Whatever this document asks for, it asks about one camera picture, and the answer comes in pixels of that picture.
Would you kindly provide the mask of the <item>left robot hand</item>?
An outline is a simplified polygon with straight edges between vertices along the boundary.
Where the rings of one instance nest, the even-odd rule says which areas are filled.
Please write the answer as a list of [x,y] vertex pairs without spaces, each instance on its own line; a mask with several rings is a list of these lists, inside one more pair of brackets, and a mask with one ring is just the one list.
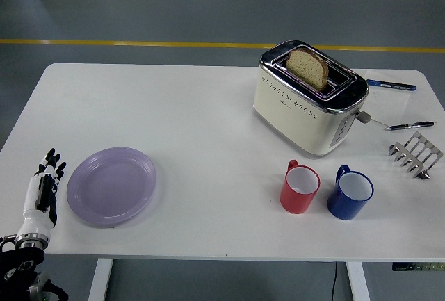
[[31,177],[23,208],[24,223],[17,232],[17,242],[31,239],[40,239],[42,243],[49,242],[50,231],[57,223],[58,185],[66,167],[66,162],[57,165],[59,161],[60,154],[51,148]]

